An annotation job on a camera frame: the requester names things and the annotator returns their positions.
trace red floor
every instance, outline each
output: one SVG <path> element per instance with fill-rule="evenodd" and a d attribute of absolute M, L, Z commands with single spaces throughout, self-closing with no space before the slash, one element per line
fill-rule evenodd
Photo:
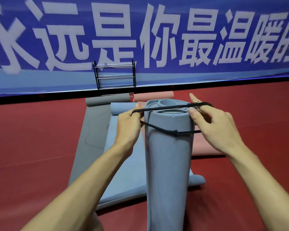
<path fill-rule="evenodd" d="M 189 101 L 190 91 L 175 91 Z M 230 112 L 243 140 L 289 192 L 289 82 L 193 90 Z M 18 231 L 63 191 L 85 113 L 84 99 L 0 106 L 0 231 Z M 205 177 L 188 192 L 185 231 L 261 231 L 247 190 L 226 158 L 196 159 Z M 100 216 L 105 231 L 145 231 L 146 202 Z"/>

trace blue yoga mat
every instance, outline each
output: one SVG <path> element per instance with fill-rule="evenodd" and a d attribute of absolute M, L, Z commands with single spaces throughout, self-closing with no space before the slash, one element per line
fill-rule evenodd
<path fill-rule="evenodd" d="M 144 108 L 185 105 L 173 99 L 150 100 Z M 188 108 L 146 111 L 145 122 L 165 130 L 193 131 Z M 148 231 L 182 231 L 193 134 L 171 135 L 145 126 Z"/>
<path fill-rule="evenodd" d="M 115 142 L 118 115 L 135 107 L 136 103 L 111 103 L 111 118 L 104 152 Z M 189 171 L 189 186 L 202 185 L 206 181 Z M 134 146 L 132 155 L 122 164 L 106 188 L 96 210 L 116 205 L 147 195 L 145 146 L 142 132 Z"/>

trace pink yoga mat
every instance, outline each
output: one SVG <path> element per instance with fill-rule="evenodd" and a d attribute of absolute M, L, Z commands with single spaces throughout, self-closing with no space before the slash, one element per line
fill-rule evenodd
<path fill-rule="evenodd" d="M 174 97 L 173 91 L 150 92 L 134 94 L 134 102 L 148 101 L 155 99 L 171 99 Z"/>
<path fill-rule="evenodd" d="M 146 102 L 139 102 L 140 106 L 144 106 Z M 142 136 L 145 141 L 145 127 L 141 128 Z M 223 155 L 219 151 L 215 150 L 209 143 L 206 141 L 202 133 L 194 134 L 194 141 L 193 141 L 193 150 L 192 155 Z"/>

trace blue banner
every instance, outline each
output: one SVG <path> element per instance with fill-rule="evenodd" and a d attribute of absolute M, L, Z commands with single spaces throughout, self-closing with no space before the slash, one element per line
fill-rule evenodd
<path fill-rule="evenodd" d="M 132 59 L 137 86 L 287 75 L 289 0 L 0 0 L 0 95 L 97 89 L 93 61 Z"/>

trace gray yoga mat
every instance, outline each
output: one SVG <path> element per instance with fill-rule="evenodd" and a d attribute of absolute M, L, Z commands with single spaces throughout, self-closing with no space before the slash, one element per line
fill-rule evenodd
<path fill-rule="evenodd" d="M 112 116 L 104 152 L 114 144 L 118 114 L 133 109 L 135 104 L 136 103 L 111 103 Z M 146 196 L 146 181 L 145 146 L 142 132 L 140 132 L 132 155 L 122 164 L 113 177 L 96 210 Z M 205 182 L 202 176 L 193 175 L 193 172 L 191 170 L 189 171 L 189 186 L 202 185 Z"/>
<path fill-rule="evenodd" d="M 86 98 L 86 113 L 70 174 L 71 185 L 103 152 L 111 117 L 111 102 L 130 102 L 129 94 Z"/>
<path fill-rule="evenodd" d="M 145 108 L 187 104 L 185 101 L 150 100 Z M 145 122 L 166 130 L 193 131 L 187 108 L 147 111 Z M 182 231 L 193 134 L 170 135 L 145 127 L 148 231 Z"/>

